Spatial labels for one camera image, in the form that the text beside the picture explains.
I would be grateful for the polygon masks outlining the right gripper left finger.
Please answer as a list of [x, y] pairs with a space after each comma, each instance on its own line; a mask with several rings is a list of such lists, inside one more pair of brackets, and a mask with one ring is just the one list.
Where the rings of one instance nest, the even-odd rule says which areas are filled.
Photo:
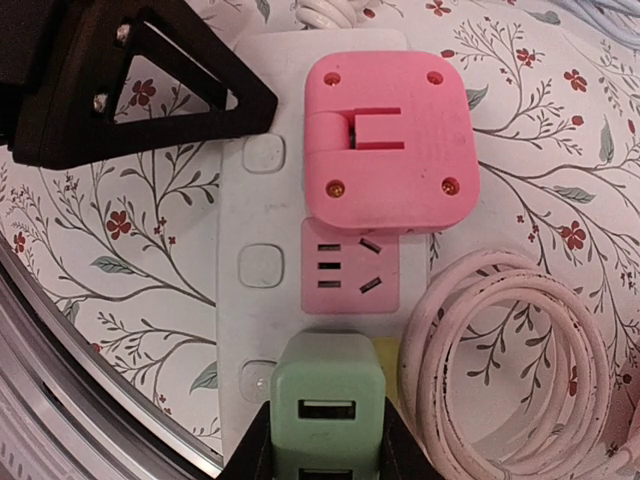
[[242, 440], [225, 463], [222, 480], [272, 480], [270, 402], [258, 410]]

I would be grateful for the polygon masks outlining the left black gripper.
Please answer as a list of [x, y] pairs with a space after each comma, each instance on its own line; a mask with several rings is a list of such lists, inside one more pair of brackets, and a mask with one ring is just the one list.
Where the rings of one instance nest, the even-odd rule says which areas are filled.
[[[153, 109], [144, 58], [205, 109]], [[3, 1], [1, 143], [15, 162], [71, 169], [267, 132], [272, 90], [183, 1]]]

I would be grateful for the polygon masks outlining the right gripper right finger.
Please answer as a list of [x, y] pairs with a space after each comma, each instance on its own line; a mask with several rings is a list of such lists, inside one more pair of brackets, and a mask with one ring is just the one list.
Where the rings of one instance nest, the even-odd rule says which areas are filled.
[[382, 438], [383, 480], [440, 480], [418, 441], [390, 399], [385, 399]]

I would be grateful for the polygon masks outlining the green cube adapter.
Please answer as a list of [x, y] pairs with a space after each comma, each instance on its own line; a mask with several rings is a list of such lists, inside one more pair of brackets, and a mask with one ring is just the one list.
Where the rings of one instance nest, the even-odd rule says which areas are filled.
[[271, 379], [273, 477], [378, 478], [385, 397], [385, 375], [366, 336], [292, 337]]

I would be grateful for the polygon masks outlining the white long power strip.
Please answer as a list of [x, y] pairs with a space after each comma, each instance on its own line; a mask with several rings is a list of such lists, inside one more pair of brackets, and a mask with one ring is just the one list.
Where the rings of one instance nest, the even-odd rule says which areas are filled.
[[338, 52], [405, 51], [398, 30], [301, 29], [243, 36], [235, 53], [278, 96], [269, 132], [222, 154], [216, 259], [225, 463], [264, 402], [289, 339], [306, 329], [399, 334], [428, 281], [422, 235], [324, 232], [304, 192], [304, 87]]

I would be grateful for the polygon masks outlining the pink plug adapter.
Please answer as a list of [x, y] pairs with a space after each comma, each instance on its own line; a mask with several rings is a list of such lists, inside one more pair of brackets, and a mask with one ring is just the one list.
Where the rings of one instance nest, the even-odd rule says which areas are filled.
[[420, 51], [327, 55], [305, 84], [311, 215], [344, 231], [431, 233], [464, 220], [480, 172], [464, 82]]

